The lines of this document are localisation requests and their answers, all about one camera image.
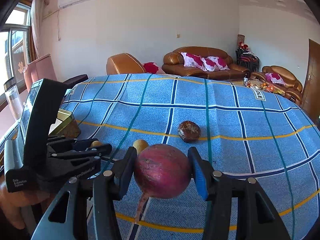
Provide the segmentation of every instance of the red cushion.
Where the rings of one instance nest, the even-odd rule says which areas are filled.
[[[155,62],[145,63],[143,64],[143,67],[147,71],[147,73],[150,74],[165,74],[162,68],[159,68]]]

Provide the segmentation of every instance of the screw head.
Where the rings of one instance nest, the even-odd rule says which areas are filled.
[[[107,170],[107,171],[103,172],[103,176],[105,176],[105,177],[109,177],[111,175],[112,175],[112,171],[111,170]]]
[[[77,178],[76,177],[71,177],[70,179],[69,179],[69,183],[71,183],[71,184],[74,184],[74,183],[76,183],[77,182]]]
[[[250,184],[255,184],[257,182],[257,180],[255,178],[250,177],[250,178],[248,178],[248,182]]]
[[[214,171],[212,173],[212,175],[215,176],[215,177],[221,177],[222,176],[222,172],[221,171]]]

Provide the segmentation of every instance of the red beet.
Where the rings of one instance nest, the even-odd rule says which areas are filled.
[[[179,149],[155,144],[138,155],[134,178],[142,191],[135,217],[137,223],[149,197],[174,198],[184,192],[191,180],[191,166]]]

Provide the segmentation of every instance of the blue checkered tablecloth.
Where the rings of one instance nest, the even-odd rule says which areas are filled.
[[[77,119],[79,139],[110,143],[116,159],[135,140],[144,139],[149,145],[170,144],[185,154],[195,146],[216,170],[237,179],[255,177],[292,239],[302,239],[319,215],[320,133],[286,98],[263,92],[263,100],[258,100],[249,88],[195,77],[121,74],[77,85],[62,108]],[[184,143],[178,136],[177,127],[185,120],[201,127],[196,143]],[[111,165],[103,161],[102,169]],[[115,201],[123,239],[201,239],[206,203],[193,181],[177,198],[150,198],[135,225],[140,195],[132,178],[127,195]],[[94,239],[90,206],[88,200],[88,232]],[[234,199],[229,239],[235,239],[236,221]]]

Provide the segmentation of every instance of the brown leather sofa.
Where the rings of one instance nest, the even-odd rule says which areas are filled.
[[[201,57],[222,57],[230,69],[206,72],[199,68],[185,67],[183,56],[180,52],[187,52]],[[249,69],[234,64],[232,57],[221,49],[194,46],[182,47],[166,54],[163,58],[163,62],[164,65],[162,66],[162,69],[167,74],[200,77],[213,80],[240,80],[244,77],[250,77]]]
[[[267,81],[265,73],[277,73],[282,77],[285,85],[273,84],[275,88],[280,90],[284,97],[293,101],[297,105],[301,105],[302,102],[302,84],[289,70],[280,66],[264,66],[262,72],[252,72],[251,77],[264,81],[267,84],[272,82]]]
[[[146,73],[143,65],[128,53],[121,53],[108,58],[106,70],[108,75]]]

